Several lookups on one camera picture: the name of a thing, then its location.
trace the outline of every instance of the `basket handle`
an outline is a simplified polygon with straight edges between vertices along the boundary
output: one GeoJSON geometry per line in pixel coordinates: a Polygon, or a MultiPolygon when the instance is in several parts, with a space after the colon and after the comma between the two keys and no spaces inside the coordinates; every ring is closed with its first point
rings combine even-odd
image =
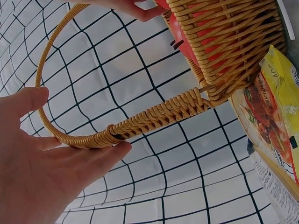
{"type": "MultiPolygon", "coordinates": [[[[74,5],[56,27],[40,59],[36,73],[36,87],[41,86],[43,66],[54,40],[66,24],[88,6],[88,4],[74,5]]],[[[200,95],[201,92],[208,89],[210,89],[210,86],[201,89],[194,88],[147,109],[117,125],[109,125],[104,131],[89,136],[70,136],[62,133],[50,123],[43,108],[39,109],[38,112],[45,128],[62,143],[79,148],[99,148],[118,144],[134,136],[181,121],[208,110],[208,108],[213,107],[213,105],[200,95]]]]}

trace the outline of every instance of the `grid pattern fabric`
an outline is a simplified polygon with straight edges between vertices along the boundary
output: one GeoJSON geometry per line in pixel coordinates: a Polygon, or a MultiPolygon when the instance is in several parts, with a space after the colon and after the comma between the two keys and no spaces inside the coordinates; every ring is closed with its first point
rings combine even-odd
{"type": "MultiPolygon", "coordinates": [[[[70,7],[0,0],[0,96],[34,86],[43,48],[70,7]]],[[[46,115],[64,133],[89,135],[197,86],[172,39],[161,17],[141,23],[88,7],[47,58],[46,115]]],[[[49,135],[38,112],[24,116],[21,128],[49,135]]],[[[131,153],[83,190],[57,224],[279,223],[228,102],[130,142],[131,153]]]]}

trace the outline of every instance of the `white fabric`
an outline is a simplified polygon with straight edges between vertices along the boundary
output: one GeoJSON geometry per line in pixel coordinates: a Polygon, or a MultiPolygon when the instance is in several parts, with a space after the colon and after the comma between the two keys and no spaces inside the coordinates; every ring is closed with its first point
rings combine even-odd
{"type": "MultiPolygon", "coordinates": [[[[0,8],[0,95],[7,96],[34,85],[47,38],[69,5],[0,0],[0,8]]],[[[172,40],[161,17],[140,23],[88,7],[62,31],[44,67],[48,118],[63,132],[93,134],[197,86],[172,40]]],[[[36,112],[21,127],[49,135],[36,112]]],[[[279,223],[229,103],[130,141],[131,153],[81,192],[57,224],[279,223]]]]}

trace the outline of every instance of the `wicker basket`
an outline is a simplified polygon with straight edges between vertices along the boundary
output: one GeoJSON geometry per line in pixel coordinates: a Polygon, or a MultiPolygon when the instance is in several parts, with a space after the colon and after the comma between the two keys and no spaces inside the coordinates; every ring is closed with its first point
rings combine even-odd
{"type": "MultiPolygon", "coordinates": [[[[177,18],[200,67],[187,60],[201,89],[194,88],[179,96],[143,111],[119,124],[90,136],[69,136],[57,130],[44,110],[39,114],[47,130],[62,143],[80,148],[106,147],[131,137],[192,117],[225,102],[235,90],[249,86],[258,74],[259,62],[269,45],[285,52],[285,38],[275,0],[167,0],[177,18]],[[193,17],[194,13],[205,11],[193,17]],[[208,21],[198,26],[198,22],[208,21]],[[199,31],[214,28],[202,36],[199,31]],[[202,41],[215,37],[208,44],[202,41]],[[206,53],[205,49],[217,45],[206,53]],[[215,60],[210,58],[222,53],[215,60]],[[224,61],[220,67],[215,64],[224,61]],[[209,100],[201,97],[206,92],[209,100]]],[[[66,24],[88,4],[76,4],[58,24],[41,57],[36,86],[40,86],[42,70],[49,50],[66,24]]],[[[169,25],[171,12],[163,14],[169,25]]]]}

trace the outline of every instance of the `yellow package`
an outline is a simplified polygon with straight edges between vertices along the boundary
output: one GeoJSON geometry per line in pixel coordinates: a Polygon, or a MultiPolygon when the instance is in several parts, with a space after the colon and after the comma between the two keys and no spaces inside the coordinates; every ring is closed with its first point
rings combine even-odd
{"type": "Polygon", "coordinates": [[[290,160],[296,174],[299,174],[299,74],[293,64],[281,52],[270,46],[269,53],[261,61],[261,72],[278,107],[280,128],[285,129],[290,144],[290,160]]]}

